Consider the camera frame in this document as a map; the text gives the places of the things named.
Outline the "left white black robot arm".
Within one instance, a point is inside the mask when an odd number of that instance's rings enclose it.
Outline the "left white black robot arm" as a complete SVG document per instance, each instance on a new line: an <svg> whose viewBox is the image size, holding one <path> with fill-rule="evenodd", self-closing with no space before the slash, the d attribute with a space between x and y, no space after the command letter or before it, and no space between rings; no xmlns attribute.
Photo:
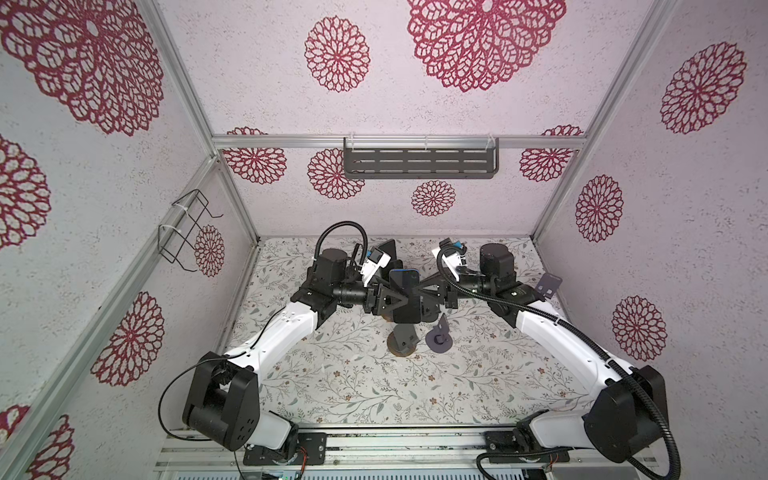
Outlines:
<svg viewBox="0 0 768 480"><path fill-rule="evenodd" d="M193 441L212 441L232 452L253 446L284 458L295 454L297 425L261 410L263 377L338 307L361 305L374 314L394 308L389 273L403 265L395 240L370 246L367 232L354 221L334 223L320 237L344 227L361 235L353 252L324 248L318 241L304 281L258 334L224 354L209 352L188 367L192 381L182 421L195 431Z"/></svg>

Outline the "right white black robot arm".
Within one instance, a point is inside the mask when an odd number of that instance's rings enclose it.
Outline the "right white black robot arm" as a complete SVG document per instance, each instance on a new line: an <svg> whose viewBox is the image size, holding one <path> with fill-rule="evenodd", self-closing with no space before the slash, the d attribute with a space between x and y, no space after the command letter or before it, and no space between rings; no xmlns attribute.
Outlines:
<svg viewBox="0 0 768 480"><path fill-rule="evenodd" d="M434 249L438 273L436 296L451 308L462 298L485 302L511 328L535 340L586 389L593 402L583 412L550 410L519 421L512 446L487 452L476 461L555 460L575 450L594 450L614 463L628 463L649 479L658 478L636 454L662 441L667 453L666 479L682 475L682 460L667 407L666 383L651 366L637 368L601 347L559 315L537 289L518 282L508 248L490 243L480 250L480 268L467 267L466 248L443 240Z"/></svg>

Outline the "black phone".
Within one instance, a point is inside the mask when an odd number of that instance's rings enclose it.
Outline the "black phone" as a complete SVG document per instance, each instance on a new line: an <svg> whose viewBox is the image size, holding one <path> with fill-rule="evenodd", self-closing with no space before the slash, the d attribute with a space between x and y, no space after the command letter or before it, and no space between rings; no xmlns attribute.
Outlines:
<svg viewBox="0 0 768 480"><path fill-rule="evenodd" d="M386 253L390 257L391 262L397 260L397 245L394 239L389 239L380 243L377 248L383 253Z"/></svg>

